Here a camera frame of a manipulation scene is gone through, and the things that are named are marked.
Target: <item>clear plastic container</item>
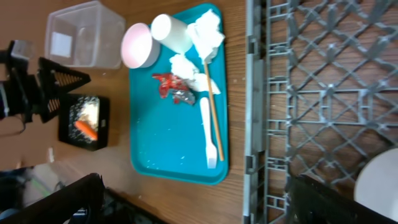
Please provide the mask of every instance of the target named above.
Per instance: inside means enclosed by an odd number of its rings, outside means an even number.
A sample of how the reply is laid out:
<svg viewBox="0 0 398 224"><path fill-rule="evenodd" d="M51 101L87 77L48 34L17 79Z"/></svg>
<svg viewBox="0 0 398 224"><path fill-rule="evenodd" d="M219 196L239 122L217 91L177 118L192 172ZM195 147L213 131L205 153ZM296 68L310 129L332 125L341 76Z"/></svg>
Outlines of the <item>clear plastic container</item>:
<svg viewBox="0 0 398 224"><path fill-rule="evenodd" d="M45 57L68 67L119 68L126 20L91 1L53 12Z"/></svg>

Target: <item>gray plastic crate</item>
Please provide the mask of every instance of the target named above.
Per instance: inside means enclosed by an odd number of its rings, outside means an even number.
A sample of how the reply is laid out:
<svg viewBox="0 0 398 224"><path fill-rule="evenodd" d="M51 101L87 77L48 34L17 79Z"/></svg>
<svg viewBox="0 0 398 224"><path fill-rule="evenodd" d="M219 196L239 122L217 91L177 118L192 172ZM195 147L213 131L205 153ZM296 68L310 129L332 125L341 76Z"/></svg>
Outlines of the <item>gray plastic crate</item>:
<svg viewBox="0 0 398 224"><path fill-rule="evenodd" d="M398 145L397 2L246 0L243 223L283 223L291 175L351 197Z"/></svg>

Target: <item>pink cup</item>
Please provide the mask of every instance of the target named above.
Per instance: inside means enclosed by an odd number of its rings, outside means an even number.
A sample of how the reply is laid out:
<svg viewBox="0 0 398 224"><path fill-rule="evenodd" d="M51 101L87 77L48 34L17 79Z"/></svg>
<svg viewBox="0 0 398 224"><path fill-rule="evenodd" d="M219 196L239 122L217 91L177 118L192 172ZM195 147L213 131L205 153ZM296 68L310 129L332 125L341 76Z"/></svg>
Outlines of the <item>pink cup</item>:
<svg viewBox="0 0 398 224"><path fill-rule="evenodd" d="M160 44L152 38L147 24L137 23L123 37L121 56L129 68L146 68L155 63L159 50Z"/></svg>

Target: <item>white plate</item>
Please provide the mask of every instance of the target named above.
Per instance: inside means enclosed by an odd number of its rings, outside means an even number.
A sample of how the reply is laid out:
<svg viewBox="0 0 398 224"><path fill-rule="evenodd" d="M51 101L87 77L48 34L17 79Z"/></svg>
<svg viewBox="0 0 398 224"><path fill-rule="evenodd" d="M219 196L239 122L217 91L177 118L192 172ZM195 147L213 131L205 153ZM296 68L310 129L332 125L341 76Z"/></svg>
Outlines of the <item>white plate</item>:
<svg viewBox="0 0 398 224"><path fill-rule="evenodd" d="M356 181L354 199L398 222L398 149L378 155L365 166Z"/></svg>

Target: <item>wooden chopstick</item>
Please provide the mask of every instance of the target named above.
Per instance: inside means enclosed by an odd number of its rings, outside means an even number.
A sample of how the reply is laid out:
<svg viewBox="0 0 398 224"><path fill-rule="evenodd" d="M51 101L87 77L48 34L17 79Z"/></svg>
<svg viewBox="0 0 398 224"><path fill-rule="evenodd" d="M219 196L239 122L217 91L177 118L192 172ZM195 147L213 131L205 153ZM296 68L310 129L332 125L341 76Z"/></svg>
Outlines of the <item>wooden chopstick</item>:
<svg viewBox="0 0 398 224"><path fill-rule="evenodd" d="M207 63L204 62L203 66L205 67L205 73L206 73L206 76L207 76L207 84L209 86L209 99L210 99L211 116L213 117L214 129L216 131L216 138L217 138L217 145L218 145L218 154L220 155L220 160L224 161L223 144L221 143L220 129L218 127L216 106L215 106L214 98L213 98L213 90L211 89L211 78L210 78L209 70L207 68Z"/></svg>

